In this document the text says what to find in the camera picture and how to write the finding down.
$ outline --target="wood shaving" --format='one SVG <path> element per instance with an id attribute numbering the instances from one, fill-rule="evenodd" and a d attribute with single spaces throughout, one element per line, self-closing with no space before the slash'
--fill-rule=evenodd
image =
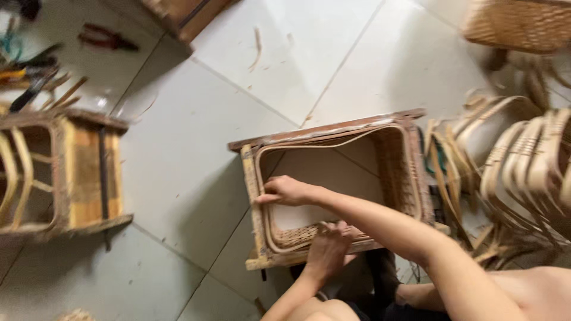
<path id="1" fill-rule="evenodd" d="M 254 63 L 248 68 L 250 72 L 256 69 L 256 65 L 262 57 L 262 40 L 260 39 L 260 29 L 258 29 L 258 27 L 254 28 L 254 34 L 256 35 L 256 49 L 258 50 L 258 53 L 256 54 L 256 60 L 254 60 Z"/>
<path id="2" fill-rule="evenodd" d="M 75 309 L 72 313 L 64 315 L 58 321 L 95 321 L 89 312 L 82 309 Z"/>

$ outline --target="dark shorts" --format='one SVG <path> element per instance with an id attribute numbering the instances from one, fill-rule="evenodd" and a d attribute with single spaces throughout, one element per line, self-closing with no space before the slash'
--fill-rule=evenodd
<path id="1" fill-rule="evenodd" d="M 396 276 L 395 255 L 386 248 L 367 251 L 365 255 L 375 294 L 360 302 L 345 301 L 361 321 L 450 321 L 446 313 L 396 304 L 395 294 L 400 282 Z"/>

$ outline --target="yellow tool handle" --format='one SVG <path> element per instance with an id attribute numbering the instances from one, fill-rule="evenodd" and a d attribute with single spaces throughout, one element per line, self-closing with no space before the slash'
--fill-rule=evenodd
<path id="1" fill-rule="evenodd" d="M 0 79 L 6 78 L 23 78 L 26 75 L 26 69 L 17 70 L 17 71 L 4 71 L 0 73 Z"/>

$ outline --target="red-handled pliers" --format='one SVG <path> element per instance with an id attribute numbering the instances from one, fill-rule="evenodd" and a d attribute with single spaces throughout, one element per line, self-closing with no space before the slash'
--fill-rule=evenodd
<path id="1" fill-rule="evenodd" d="M 109 48 L 112 50 L 124 49 L 128 51 L 139 51 L 139 46 L 121 37 L 119 33 L 93 23 L 85 23 L 83 32 L 77 38 L 84 43 L 93 46 Z"/>

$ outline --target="stack of rattan frames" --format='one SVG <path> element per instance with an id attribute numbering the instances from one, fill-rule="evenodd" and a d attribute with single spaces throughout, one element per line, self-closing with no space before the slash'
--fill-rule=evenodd
<path id="1" fill-rule="evenodd" d="M 466 108 L 455 124 L 429 121 L 425 136 L 446 218 L 465 248 L 499 269 L 520 254 L 569 243 L 571 110 L 542 115 L 526 97 L 482 93 L 471 95 Z M 462 226 L 461 192 L 493 222 L 475 241 Z M 534 242 L 514 242 L 517 235 Z"/>

